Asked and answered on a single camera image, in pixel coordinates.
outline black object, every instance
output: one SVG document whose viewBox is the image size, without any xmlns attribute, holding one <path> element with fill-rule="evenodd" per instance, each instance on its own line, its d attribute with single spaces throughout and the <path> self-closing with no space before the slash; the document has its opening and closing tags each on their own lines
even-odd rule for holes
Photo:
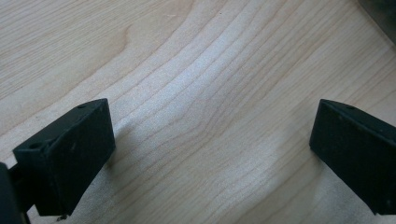
<svg viewBox="0 0 396 224">
<path fill-rule="evenodd" d="M 359 0 L 375 22 L 396 44 L 396 1 L 395 0 Z"/>
<path fill-rule="evenodd" d="M 16 147 L 8 172 L 0 165 L 0 223 L 33 204 L 40 216 L 70 216 L 114 148 L 107 99 L 73 108 Z"/>
<path fill-rule="evenodd" d="M 396 214 L 396 128 L 358 108 L 321 100 L 311 149 L 376 214 Z"/>
</svg>

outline wooden surface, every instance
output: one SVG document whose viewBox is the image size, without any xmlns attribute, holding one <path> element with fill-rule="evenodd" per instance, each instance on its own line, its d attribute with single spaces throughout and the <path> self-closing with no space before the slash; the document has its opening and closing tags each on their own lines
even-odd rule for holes
<svg viewBox="0 0 396 224">
<path fill-rule="evenodd" d="M 308 146 L 320 98 L 396 125 L 396 48 L 357 1 L 0 2 L 0 161 L 110 102 L 117 151 L 63 223 L 396 222 Z"/>
</svg>

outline black plastic part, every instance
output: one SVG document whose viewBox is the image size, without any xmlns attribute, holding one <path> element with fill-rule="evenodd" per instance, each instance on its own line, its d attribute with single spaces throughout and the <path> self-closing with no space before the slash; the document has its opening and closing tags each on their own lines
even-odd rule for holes
<svg viewBox="0 0 396 224">
<path fill-rule="evenodd" d="M 396 128 L 356 107 L 321 100 L 311 149 L 376 214 L 396 214 Z"/>
<path fill-rule="evenodd" d="M 359 0 L 389 39 L 396 44 L 396 1 Z"/>
<path fill-rule="evenodd" d="M 12 186 L 11 177 L 5 164 L 0 162 L 0 223 L 28 223 L 21 212 Z"/>
<path fill-rule="evenodd" d="M 70 216 L 114 148 L 107 99 L 75 107 L 16 147 L 39 215 Z"/>
</svg>

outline light wood tabletop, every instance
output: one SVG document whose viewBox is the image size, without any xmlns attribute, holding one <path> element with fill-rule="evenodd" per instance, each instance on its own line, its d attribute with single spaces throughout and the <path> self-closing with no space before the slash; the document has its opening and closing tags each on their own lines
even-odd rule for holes
<svg viewBox="0 0 396 224">
<path fill-rule="evenodd" d="M 308 145 L 322 98 L 396 125 L 396 48 L 357 0 L 3 0 L 0 74 L 8 167 L 110 103 L 117 149 L 60 223 L 396 222 Z"/>
</svg>

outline wood grain pattern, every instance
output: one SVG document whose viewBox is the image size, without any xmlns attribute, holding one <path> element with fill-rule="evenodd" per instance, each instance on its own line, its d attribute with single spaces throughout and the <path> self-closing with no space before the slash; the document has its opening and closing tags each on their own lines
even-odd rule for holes
<svg viewBox="0 0 396 224">
<path fill-rule="evenodd" d="M 117 151 L 64 223 L 396 221 L 308 146 L 320 98 L 396 125 L 396 50 L 357 1 L 0 5 L 1 161 L 110 102 Z"/>
</svg>

